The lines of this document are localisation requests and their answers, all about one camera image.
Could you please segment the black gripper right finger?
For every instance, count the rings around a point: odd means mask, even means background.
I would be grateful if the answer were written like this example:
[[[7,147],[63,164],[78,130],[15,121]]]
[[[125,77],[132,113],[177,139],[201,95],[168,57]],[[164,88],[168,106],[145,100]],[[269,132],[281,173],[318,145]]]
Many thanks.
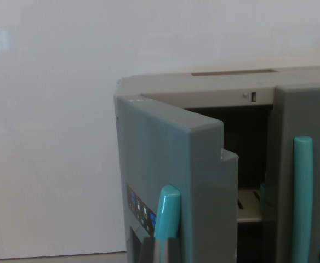
[[[178,238],[167,240],[167,263],[181,263],[181,246]]]

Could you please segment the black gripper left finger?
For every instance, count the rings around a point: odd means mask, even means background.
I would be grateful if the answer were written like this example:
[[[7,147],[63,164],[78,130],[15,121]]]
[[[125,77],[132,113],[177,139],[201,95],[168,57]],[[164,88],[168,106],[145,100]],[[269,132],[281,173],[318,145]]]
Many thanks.
[[[141,263],[154,263],[155,239],[145,237],[141,248]]]

